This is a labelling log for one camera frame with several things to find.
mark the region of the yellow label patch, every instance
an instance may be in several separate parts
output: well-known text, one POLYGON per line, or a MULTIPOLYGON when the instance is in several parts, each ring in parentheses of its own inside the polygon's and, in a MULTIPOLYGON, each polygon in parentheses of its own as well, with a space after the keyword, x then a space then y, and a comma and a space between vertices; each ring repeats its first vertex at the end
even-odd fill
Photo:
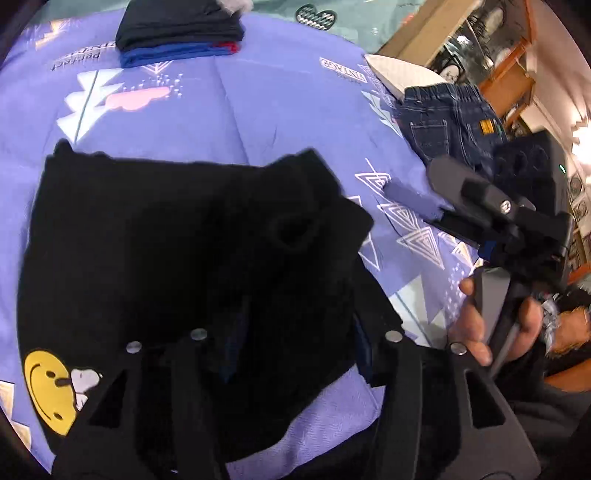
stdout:
POLYGON ((495 133, 495 124, 492 122, 492 120, 481 120, 480 129, 484 135, 490 135, 495 133))

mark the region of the yellow smiley face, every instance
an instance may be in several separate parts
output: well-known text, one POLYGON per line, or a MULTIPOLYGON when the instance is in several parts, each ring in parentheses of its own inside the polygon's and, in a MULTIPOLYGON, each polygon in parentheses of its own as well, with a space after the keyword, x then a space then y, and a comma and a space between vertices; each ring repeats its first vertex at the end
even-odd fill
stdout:
POLYGON ((37 350, 29 353, 24 369, 37 413, 51 430, 66 435, 76 419, 74 389, 67 368, 54 355, 37 350))

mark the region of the teal fabric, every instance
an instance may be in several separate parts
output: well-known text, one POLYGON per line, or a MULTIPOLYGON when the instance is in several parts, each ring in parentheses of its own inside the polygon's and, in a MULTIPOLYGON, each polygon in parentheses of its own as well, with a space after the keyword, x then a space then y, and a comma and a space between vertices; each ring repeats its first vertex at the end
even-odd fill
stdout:
POLYGON ((312 4, 318 12, 332 10, 337 18, 329 33, 376 53, 415 13, 424 0, 254 0, 255 12, 296 21, 297 10, 312 4))
MULTIPOLYGON (((350 40, 369 53, 375 53, 415 13, 424 0, 254 0, 255 11, 296 21, 297 10, 313 4, 318 12, 337 14, 328 31, 350 40)), ((61 18, 82 17, 93 12, 125 8, 129 0, 49 0, 32 23, 61 18)))

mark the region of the silver rivet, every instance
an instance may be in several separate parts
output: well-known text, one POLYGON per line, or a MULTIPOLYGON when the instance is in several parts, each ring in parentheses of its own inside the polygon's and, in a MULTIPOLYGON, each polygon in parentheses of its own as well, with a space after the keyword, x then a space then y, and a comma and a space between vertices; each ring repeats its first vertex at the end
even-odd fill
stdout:
POLYGON ((449 348, 452 353, 455 353, 456 355, 465 355, 468 351, 466 345, 463 343, 452 343, 449 348))
POLYGON ((501 203, 501 212, 503 212, 505 215, 507 215, 507 213, 509 213, 511 211, 511 202, 509 200, 505 200, 503 203, 501 203))
POLYGON ((127 353, 138 353, 142 349, 142 344, 139 342, 130 342, 125 347, 127 353))
POLYGON ((386 332, 386 340, 392 343, 400 343, 402 341, 402 333, 397 330, 389 330, 386 332))
POLYGON ((191 330, 191 338, 196 342, 205 340, 207 338, 207 330, 205 328, 195 328, 195 330, 191 330))

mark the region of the finger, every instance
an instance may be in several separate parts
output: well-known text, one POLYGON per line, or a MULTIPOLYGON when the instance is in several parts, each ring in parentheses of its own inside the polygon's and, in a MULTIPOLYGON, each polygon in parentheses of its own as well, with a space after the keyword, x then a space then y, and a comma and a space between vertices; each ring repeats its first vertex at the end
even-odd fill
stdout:
POLYGON ((464 278, 460 284, 460 291, 469 297, 474 295, 474 279, 472 277, 464 278))
POLYGON ((481 364, 483 367, 488 367, 492 363, 491 349, 488 348, 482 342, 464 342, 464 345, 470 350, 472 356, 481 364))
POLYGON ((531 297, 523 301, 519 307, 521 330, 507 356, 508 362, 525 355, 532 348, 542 329, 543 318, 544 313, 539 302, 531 297))
POLYGON ((481 342, 485 334, 484 319, 474 304, 466 299, 460 311, 460 317, 450 329, 450 338, 455 342, 471 340, 481 342))

